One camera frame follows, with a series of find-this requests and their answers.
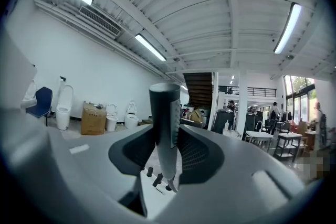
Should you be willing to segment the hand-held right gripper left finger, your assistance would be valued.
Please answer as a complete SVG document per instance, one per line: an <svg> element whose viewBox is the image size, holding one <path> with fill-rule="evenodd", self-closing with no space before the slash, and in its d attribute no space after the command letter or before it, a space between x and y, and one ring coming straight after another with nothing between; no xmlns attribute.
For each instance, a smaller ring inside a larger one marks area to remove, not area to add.
<svg viewBox="0 0 336 224"><path fill-rule="evenodd" d="M1 110L1 158L24 223L148 223L95 184L57 130Z"/></svg>

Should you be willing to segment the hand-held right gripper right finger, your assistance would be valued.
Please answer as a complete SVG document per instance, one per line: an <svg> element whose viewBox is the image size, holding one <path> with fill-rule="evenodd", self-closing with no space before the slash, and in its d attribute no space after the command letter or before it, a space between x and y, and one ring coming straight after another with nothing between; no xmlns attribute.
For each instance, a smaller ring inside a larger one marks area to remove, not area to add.
<svg viewBox="0 0 336 224"><path fill-rule="evenodd" d="M157 223L291 223L312 189L249 143L181 125L183 172Z"/></svg>

